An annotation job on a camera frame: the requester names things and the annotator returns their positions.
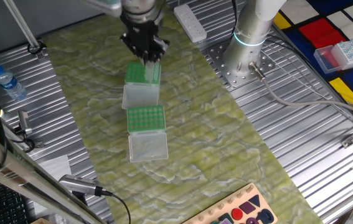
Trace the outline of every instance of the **red block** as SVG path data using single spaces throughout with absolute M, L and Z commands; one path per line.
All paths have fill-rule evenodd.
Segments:
M 328 23 L 325 18 L 302 26 L 299 30 L 317 49 L 328 45 L 334 45 L 341 41 L 346 41 L 346 39 L 335 28 L 333 28 L 333 26 Z

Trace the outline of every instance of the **clear plastic box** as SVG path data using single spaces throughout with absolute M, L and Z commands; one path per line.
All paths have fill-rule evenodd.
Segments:
M 158 105 L 159 86 L 125 85 L 122 108 Z
M 131 162 L 168 159 L 166 133 L 129 136 L 129 158 Z
M 341 69 L 337 60 L 331 53 L 333 46 L 327 46 L 314 51 L 314 58 L 318 61 L 321 69 L 325 74 L 335 72 Z
M 353 41 L 336 44 L 331 53 L 342 70 L 353 68 Z

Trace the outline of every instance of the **blue ring light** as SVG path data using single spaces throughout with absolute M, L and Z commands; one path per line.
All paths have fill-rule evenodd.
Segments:
M 260 42 L 259 44 L 247 44 L 247 43 L 242 42 L 242 41 L 237 37 L 236 33 L 234 33 L 233 35 L 234 35 L 234 37 L 236 38 L 236 40 L 237 40 L 240 44 L 246 45 L 246 46 L 249 46 L 249 47 L 256 47 L 256 46 L 259 46 L 259 45 L 263 44 L 263 43 L 265 42 L 265 40 L 266 40 L 266 39 L 263 40 L 263 41 Z

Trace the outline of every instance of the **green-marbled mat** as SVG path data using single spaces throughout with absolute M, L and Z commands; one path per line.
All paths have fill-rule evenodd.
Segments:
M 119 19 L 100 16 L 44 38 L 98 180 L 120 196 L 133 223 L 181 223 L 254 182 L 278 223 L 321 223 L 247 120 L 170 9 L 160 36 L 171 41 L 161 61 L 160 101 L 169 159 L 129 161 L 126 66 L 138 60 L 121 43 Z M 108 198 L 115 222 L 122 204 Z

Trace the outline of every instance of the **white paper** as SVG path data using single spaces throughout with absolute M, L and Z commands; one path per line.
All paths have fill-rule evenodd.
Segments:
M 349 38 L 353 40 L 353 22 L 342 12 L 336 12 L 327 18 Z
M 294 24 L 318 15 L 306 0 L 287 0 L 281 10 Z
M 71 174 L 70 163 L 68 162 L 68 155 L 60 156 L 56 159 L 41 162 L 39 164 L 46 172 L 48 172 L 56 180 L 60 180 L 65 174 Z M 48 215 L 50 212 L 47 208 L 34 202 L 35 217 L 41 218 Z

